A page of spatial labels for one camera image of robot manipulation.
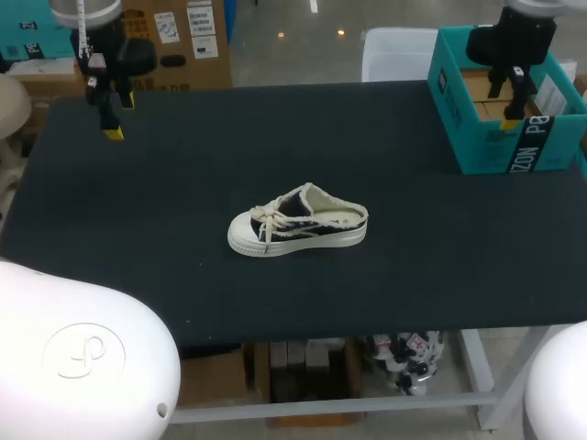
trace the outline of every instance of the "shoelace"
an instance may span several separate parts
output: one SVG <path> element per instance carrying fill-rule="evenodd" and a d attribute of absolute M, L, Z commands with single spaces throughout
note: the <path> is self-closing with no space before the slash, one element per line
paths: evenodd
<path fill-rule="evenodd" d="M 273 228 L 277 227 L 287 227 L 291 224 L 286 220 L 287 215 L 281 213 L 277 207 L 279 206 L 281 201 L 281 197 L 275 199 L 273 202 L 266 204 L 265 206 L 257 206 L 256 208 L 252 208 L 249 213 L 250 217 L 253 220 L 256 220 L 261 223 L 259 229 L 259 236 L 263 231 L 263 227 L 265 226 L 265 244 L 267 247 L 271 243 L 271 236 L 273 235 Z"/>

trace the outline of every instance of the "shoe toe cap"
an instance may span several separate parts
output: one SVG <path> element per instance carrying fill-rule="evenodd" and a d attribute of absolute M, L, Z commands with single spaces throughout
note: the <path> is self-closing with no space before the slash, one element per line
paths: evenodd
<path fill-rule="evenodd" d="M 233 238 L 248 241 L 250 243 L 259 243 L 252 226 L 250 225 L 250 214 L 248 212 L 237 215 L 228 229 L 228 233 Z"/>

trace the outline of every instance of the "black table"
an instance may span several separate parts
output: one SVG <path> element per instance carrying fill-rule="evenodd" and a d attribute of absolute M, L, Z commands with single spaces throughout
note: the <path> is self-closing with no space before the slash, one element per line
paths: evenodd
<path fill-rule="evenodd" d="M 123 127 L 55 104 L 0 255 L 135 296 L 180 347 L 587 319 L 578 167 L 460 175 L 425 82 L 138 93 Z M 368 207 L 360 245 L 230 249 L 235 215 L 304 182 Z"/>

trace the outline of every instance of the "shoe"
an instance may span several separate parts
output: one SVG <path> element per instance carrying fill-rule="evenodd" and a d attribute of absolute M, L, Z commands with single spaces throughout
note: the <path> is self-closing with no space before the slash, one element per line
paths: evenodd
<path fill-rule="evenodd" d="M 362 241 L 368 216 L 360 204 L 337 199 L 307 183 L 238 215 L 228 229 L 228 244 L 249 257 L 278 257 L 308 248 L 344 248 Z"/>

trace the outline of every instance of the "metal table frame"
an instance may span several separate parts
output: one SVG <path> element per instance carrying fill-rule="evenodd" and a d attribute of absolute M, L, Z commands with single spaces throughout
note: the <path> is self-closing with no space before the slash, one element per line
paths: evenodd
<path fill-rule="evenodd" d="M 530 327 L 500 378 L 493 380 L 477 330 L 461 330 L 460 344 L 472 392 L 432 396 L 395 396 L 338 401 L 300 401 L 218 408 L 178 409 L 172 424 L 326 413 L 366 413 L 419 408 L 478 406 L 482 430 L 500 428 L 522 400 L 526 377 L 534 355 L 554 334 L 553 327 Z"/>

